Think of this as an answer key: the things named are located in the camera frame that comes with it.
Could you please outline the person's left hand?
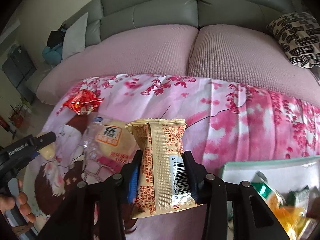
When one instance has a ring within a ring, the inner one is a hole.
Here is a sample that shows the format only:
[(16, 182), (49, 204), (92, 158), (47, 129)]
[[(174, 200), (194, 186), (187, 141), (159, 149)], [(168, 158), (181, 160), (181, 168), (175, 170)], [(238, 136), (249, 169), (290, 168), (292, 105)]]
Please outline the person's left hand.
[(1, 190), (1, 213), (4, 215), (5, 211), (12, 210), (17, 203), (19, 203), (19, 211), (21, 215), (27, 220), (27, 222), (35, 223), (35, 215), (31, 211), (31, 207), (28, 204), (28, 197), (22, 191), (23, 181), (15, 179), (14, 185), (18, 188), (17, 197), (10, 196)]

